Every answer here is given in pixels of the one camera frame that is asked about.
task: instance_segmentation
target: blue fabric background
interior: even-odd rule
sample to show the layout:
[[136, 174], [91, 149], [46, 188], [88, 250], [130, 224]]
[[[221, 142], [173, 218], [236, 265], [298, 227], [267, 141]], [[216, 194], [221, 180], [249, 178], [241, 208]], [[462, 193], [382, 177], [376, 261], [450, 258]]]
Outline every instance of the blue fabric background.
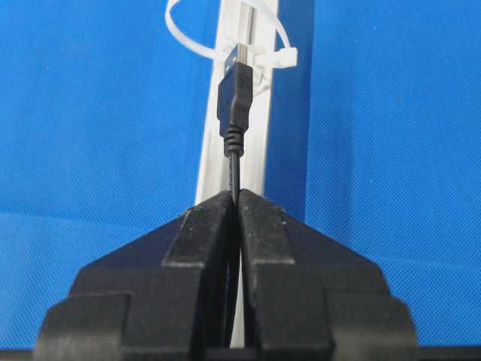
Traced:
[[[0, 347], [32, 347], [79, 267], [194, 202], [211, 65], [164, 6], [0, 4]], [[174, 17], [212, 45], [218, 6]], [[422, 344], [481, 344], [481, 3], [280, 15], [300, 62], [274, 78], [266, 196], [378, 262]]]
[[[83, 264], [194, 202], [212, 65], [165, 3], [0, 3], [0, 348], [34, 346]], [[218, 10], [174, 17], [212, 46]]]
[[421, 344], [481, 344], [481, 2], [280, 16], [300, 64], [274, 78], [266, 196], [378, 262]]

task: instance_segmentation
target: black cable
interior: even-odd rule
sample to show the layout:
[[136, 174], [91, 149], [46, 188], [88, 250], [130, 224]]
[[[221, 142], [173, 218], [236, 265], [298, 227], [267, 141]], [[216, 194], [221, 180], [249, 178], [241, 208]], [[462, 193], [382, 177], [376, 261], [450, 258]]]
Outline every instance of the black cable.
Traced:
[[244, 154], [244, 133], [249, 128], [253, 102], [253, 69], [247, 65], [247, 47], [239, 44], [225, 61], [225, 76], [219, 84], [217, 117], [224, 138], [224, 155], [230, 159], [229, 188], [237, 204], [241, 188], [239, 159]]
[[[253, 69], [247, 65], [247, 47], [239, 44], [225, 61], [225, 76], [219, 84], [217, 117], [220, 135], [224, 138], [224, 155], [229, 158], [229, 190], [237, 217], [237, 201], [241, 191], [241, 157], [244, 154], [244, 133], [249, 128], [249, 110], [253, 102]], [[239, 239], [231, 239], [228, 262], [228, 299], [225, 339], [231, 340], [237, 302], [239, 277]]]
[[241, 159], [236, 152], [229, 154], [229, 190], [231, 191], [234, 205], [237, 207], [239, 192], [241, 191]]

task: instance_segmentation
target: usb connector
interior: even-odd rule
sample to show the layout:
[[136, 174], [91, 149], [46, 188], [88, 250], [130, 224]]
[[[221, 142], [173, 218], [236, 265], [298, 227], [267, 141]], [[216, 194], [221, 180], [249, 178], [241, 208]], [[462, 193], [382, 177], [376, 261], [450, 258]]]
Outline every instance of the usb connector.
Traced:
[[217, 117], [224, 138], [224, 155], [230, 160], [229, 188], [234, 203], [240, 190], [240, 161], [244, 154], [244, 133], [249, 128], [253, 102], [253, 69], [247, 65], [247, 47], [238, 44], [225, 61], [225, 76], [219, 84]]

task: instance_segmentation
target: clamp jaw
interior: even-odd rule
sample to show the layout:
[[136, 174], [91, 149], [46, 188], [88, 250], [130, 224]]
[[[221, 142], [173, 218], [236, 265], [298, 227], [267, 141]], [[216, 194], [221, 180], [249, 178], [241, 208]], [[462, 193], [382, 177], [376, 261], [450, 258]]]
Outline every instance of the clamp jaw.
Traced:
[[[239, 247], [246, 348], [236, 350], [228, 264]], [[377, 265], [243, 190], [237, 208], [220, 193], [82, 268], [34, 358], [383, 361], [417, 350]]]

